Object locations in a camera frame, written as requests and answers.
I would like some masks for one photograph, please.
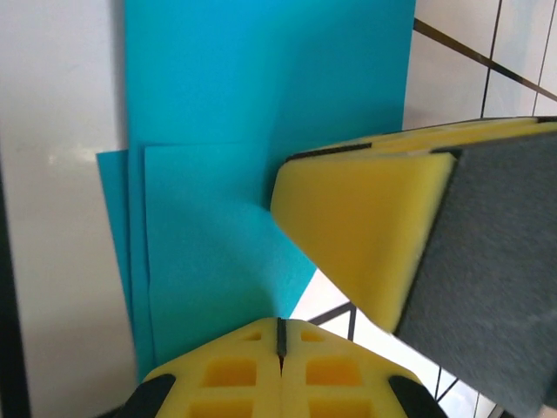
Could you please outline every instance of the tile grout line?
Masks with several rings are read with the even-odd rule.
[[[322,313],[321,315],[312,318],[311,320],[308,320],[308,322],[313,325],[323,325],[329,320],[334,320],[340,315],[350,312],[352,307],[353,304],[351,302],[346,302],[339,307],[335,307],[329,311],[326,311],[325,313]]]
[[[446,394],[448,394],[452,388],[454,388],[454,385],[456,385],[459,382],[459,378],[457,377],[456,379],[454,379],[453,383],[451,383],[449,385],[449,387],[447,389],[445,389],[445,392],[443,392],[439,398],[436,399],[437,403],[441,402],[443,400],[443,398],[446,396]]]
[[[480,392],[476,392],[476,405],[473,407],[473,418],[477,418],[478,404],[480,403]]]
[[[543,75],[543,68],[546,65],[547,47],[549,45],[549,38],[551,37],[551,29],[553,28],[553,25],[554,25],[555,5],[557,5],[557,0],[554,0],[554,9],[551,11],[551,19],[549,19],[549,30],[547,31],[546,48],[543,51],[543,58],[541,59],[540,76],[538,77],[538,85],[541,84],[541,76]],[[532,109],[532,116],[536,112],[536,105],[538,104],[538,96],[539,95],[540,94],[538,92],[536,92],[536,97],[534,99],[534,107]]]
[[[493,27],[493,38],[491,41],[491,50],[489,51],[489,59],[493,59],[493,53],[495,51],[495,41],[497,39],[497,30],[499,29],[499,21],[501,17],[501,6],[503,4],[503,0],[499,0],[499,5],[497,6],[497,16],[495,18],[495,26]],[[486,112],[486,101],[487,101],[487,89],[489,87],[489,78],[491,76],[491,68],[487,68],[487,75],[486,75],[486,85],[484,87],[484,97],[481,100],[481,111],[480,111],[480,118],[484,117],[484,113]]]
[[[435,395],[433,396],[434,399],[437,399],[437,395],[439,394],[439,384],[441,383],[441,366],[437,366],[439,371],[437,372],[437,384],[435,385]]]
[[[442,44],[455,52],[458,52],[460,55],[464,55],[465,57],[472,59],[476,63],[484,65],[487,68],[498,72],[500,75],[510,78],[511,80],[524,85],[530,90],[536,91],[542,96],[545,96],[557,102],[557,95],[553,94],[551,91],[539,87],[537,84],[523,78],[514,71],[510,71],[503,65],[494,62],[492,59],[480,54],[477,51],[474,51],[472,48],[465,46],[463,43],[457,41],[452,37],[449,37],[447,34],[433,28],[429,24],[426,24],[416,18],[414,18],[414,30],[416,30],[421,35],[429,37],[433,41],[438,42],[439,44]]]
[[[356,307],[352,305],[350,307],[350,320],[348,322],[348,340],[354,341],[354,330],[356,329]]]

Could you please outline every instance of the teal paper sheet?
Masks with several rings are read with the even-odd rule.
[[[289,317],[315,266],[265,209],[265,144],[148,147],[145,202],[159,363]]]
[[[115,151],[97,154],[98,170],[103,182],[104,201],[111,223],[112,240],[125,306],[133,324],[131,308],[130,229],[128,224],[128,152]]]
[[[126,2],[131,305],[140,376],[158,363],[145,147],[266,144],[268,205],[277,150],[400,129],[413,8],[413,0]],[[301,283],[309,280],[302,276]]]

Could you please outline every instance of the yellow sponge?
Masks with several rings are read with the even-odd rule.
[[[454,158],[303,158],[278,172],[272,215],[323,273],[392,331]]]
[[[507,137],[508,130],[537,125],[537,118],[507,118],[489,119],[461,122],[458,124],[438,125],[428,128],[414,129],[389,133],[386,135],[372,135],[370,137],[356,138],[334,145],[328,145],[318,150],[331,150],[333,148],[351,145],[371,145],[373,150],[384,147],[395,147],[400,152],[415,149],[432,149],[448,146],[450,144],[464,144],[487,139]]]
[[[118,417],[406,418],[408,402],[439,409],[401,366],[301,320],[272,318],[155,369]]]
[[[277,319],[258,320],[155,369],[176,381],[157,418],[279,418]]]
[[[288,321],[288,329],[284,417],[406,417],[389,378],[399,375],[419,382],[414,374],[302,320]]]

